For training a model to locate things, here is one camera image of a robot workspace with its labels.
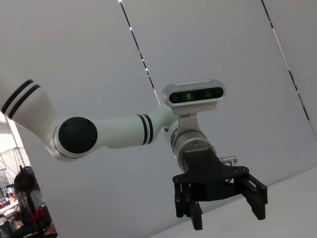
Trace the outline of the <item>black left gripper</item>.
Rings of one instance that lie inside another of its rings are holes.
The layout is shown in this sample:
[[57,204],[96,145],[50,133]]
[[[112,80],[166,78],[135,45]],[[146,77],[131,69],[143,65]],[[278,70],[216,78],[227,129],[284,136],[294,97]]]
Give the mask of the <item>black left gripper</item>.
[[[211,149],[183,153],[184,173],[173,177],[176,217],[191,218],[195,230],[203,229],[198,201],[230,198],[238,192],[246,198],[258,220],[266,218],[267,186],[243,166],[223,164]],[[237,179],[237,188],[227,182]]]

